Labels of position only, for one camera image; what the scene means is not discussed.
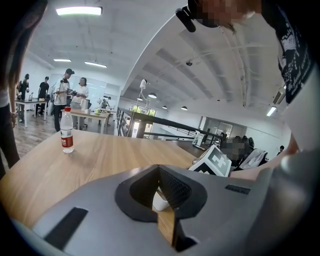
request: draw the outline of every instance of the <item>man in white shirt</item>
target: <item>man in white shirt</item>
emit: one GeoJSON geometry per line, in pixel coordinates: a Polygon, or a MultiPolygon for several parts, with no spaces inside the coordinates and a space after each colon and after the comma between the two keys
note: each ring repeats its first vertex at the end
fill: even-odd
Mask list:
{"type": "MultiPolygon", "coordinates": [[[[72,109],[81,109],[81,101],[85,100],[89,96],[89,90],[87,88],[87,79],[85,77],[82,77],[79,82],[79,86],[76,90],[76,96],[73,97],[71,108],[72,109]]],[[[77,129],[77,116],[72,116],[73,120],[73,128],[77,129]]],[[[79,118],[79,126],[80,130],[82,130],[85,126],[85,118],[80,117],[79,118]]]]}
{"type": "Polygon", "coordinates": [[[61,110],[64,110],[67,105],[67,92],[70,88],[68,79],[74,74],[75,72],[68,68],[62,79],[54,86],[54,128],[57,132],[60,131],[59,117],[62,117],[61,110]]]}

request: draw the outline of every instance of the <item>black cap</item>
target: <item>black cap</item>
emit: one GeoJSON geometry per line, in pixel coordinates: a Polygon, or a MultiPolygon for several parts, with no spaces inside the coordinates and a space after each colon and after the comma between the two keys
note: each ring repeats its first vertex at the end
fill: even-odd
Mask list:
{"type": "Polygon", "coordinates": [[[70,75],[74,75],[74,74],[75,74],[75,72],[72,71],[71,68],[68,68],[65,72],[68,73],[68,74],[70,74],[70,75]]]}

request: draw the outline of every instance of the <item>man with cap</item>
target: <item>man with cap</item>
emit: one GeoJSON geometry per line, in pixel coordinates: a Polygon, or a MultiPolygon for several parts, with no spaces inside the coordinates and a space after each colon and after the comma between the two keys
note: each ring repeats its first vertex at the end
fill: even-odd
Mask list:
{"type": "MultiPolygon", "coordinates": [[[[24,76],[23,81],[20,81],[17,85],[17,98],[18,100],[25,100],[26,99],[26,92],[29,92],[29,74],[24,76]]],[[[25,105],[18,104],[18,114],[19,114],[19,123],[25,121],[25,105]]]]}
{"type": "Polygon", "coordinates": [[[67,91],[70,88],[68,79],[75,72],[68,68],[64,76],[54,86],[54,128],[57,132],[60,131],[59,117],[62,116],[61,110],[67,105],[67,91]]]}

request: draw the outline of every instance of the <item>white t-shirt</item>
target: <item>white t-shirt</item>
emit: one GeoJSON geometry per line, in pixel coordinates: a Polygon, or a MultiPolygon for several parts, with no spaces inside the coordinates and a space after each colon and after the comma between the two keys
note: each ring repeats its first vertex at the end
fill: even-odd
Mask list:
{"type": "Polygon", "coordinates": [[[60,92],[60,94],[54,94],[54,105],[67,105],[67,90],[69,89],[69,82],[61,82],[62,78],[54,86],[54,92],[60,92]]]}
{"type": "Polygon", "coordinates": [[[89,90],[88,90],[88,88],[86,86],[79,85],[77,90],[76,90],[76,92],[78,94],[84,94],[85,97],[74,96],[73,99],[72,99],[72,102],[75,102],[75,103],[81,103],[82,100],[85,100],[89,96],[89,90]]]}

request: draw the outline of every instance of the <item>air conditioner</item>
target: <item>air conditioner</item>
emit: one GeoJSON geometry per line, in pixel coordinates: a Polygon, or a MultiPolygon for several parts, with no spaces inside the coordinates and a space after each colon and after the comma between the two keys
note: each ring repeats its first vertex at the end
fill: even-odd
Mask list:
{"type": "Polygon", "coordinates": [[[280,88],[279,91],[276,93],[276,96],[273,99],[273,104],[274,105],[279,105],[284,97],[286,96],[286,89],[285,88],[280,88]]]}

